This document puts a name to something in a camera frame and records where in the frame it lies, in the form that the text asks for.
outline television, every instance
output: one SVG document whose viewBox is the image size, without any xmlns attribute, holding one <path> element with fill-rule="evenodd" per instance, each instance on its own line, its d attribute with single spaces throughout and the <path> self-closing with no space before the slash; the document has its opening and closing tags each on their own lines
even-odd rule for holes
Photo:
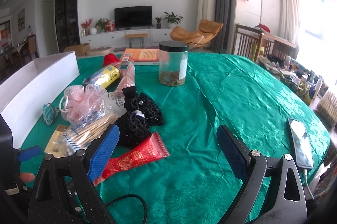
<svg viewBox="0 0 337 224">
<path fill-rule="evenodd" d="M 152 6 L 135 6 L 115 9 L 116 28 L 152 26 Z"/>
</svg>

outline book cover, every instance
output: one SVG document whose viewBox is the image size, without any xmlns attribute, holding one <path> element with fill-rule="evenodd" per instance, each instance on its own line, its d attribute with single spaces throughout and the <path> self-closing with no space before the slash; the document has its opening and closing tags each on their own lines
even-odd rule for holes
<svg viewBox="0 0 337 224">
<path fill-rule="evenodd" d="M 158 65 L 159 49 L 132 49 L 127 48 L 119 59 L 121 65 Z"/>
</svg>

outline white vase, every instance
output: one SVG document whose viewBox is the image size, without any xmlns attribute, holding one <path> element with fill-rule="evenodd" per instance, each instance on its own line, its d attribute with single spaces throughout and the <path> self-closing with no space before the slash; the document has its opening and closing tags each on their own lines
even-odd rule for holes
<svg viewBox="0 0 337 224">
<path fill-rule="evenodd" d="M 174 29 L 177 26 L 176 23 L 169 23 L 168 25 L 169 29 Z"/>
<path fill-rule="evenodd" d="M 91 28 L 90 30 L 89 30 L 89 33 L 91 34 L 91 35 L 95 35 L 95 34 L 97 34 L 97 29 L 94 27 L 94 28 Z"/>
</svg>

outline wooden dining chair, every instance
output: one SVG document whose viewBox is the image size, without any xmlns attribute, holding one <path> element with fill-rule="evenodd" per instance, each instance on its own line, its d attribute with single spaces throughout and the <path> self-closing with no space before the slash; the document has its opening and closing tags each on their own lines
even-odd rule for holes
<svg viewBox="0 0 337 224">
<path fill-rule="evenodd" d="M 39 57 L 36 49 L 36 36 L 32 35 L 27 37 L 27 45 L 24 45 L 20 51 L 22 65 L 25 65 L 25 57 L 29 56 L 30 61 L 32 61 L 32 54 L 35 53 L 36 58 Z"/>
<path fill-rule="evenodd" d="M 20 56 L 18 52 L 12 53 L 11 51 L 9 51 L 7 53 L 7 59 L 9 60 L 12 72 L 15 73 L 18 67 L 21 65 Z"/>
<path fill-rule="evenodd" d="M 6 78 L 6 69 L 9 67 L 9 63 L 6 61 L 4 55 L 0 55 L 0 80 Z"/>
</svg>

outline human hand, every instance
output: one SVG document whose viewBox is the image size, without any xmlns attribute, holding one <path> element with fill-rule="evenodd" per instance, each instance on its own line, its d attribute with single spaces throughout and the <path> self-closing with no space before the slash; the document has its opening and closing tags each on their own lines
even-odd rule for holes
<svg viewBox="0 0 337 224">
<path fill-rule="evenodd" d="M 29 183 L 35 179 L 35 175 L 32 173 L 20 173 L 20 178 L 24 183 Z"/>
</svg>

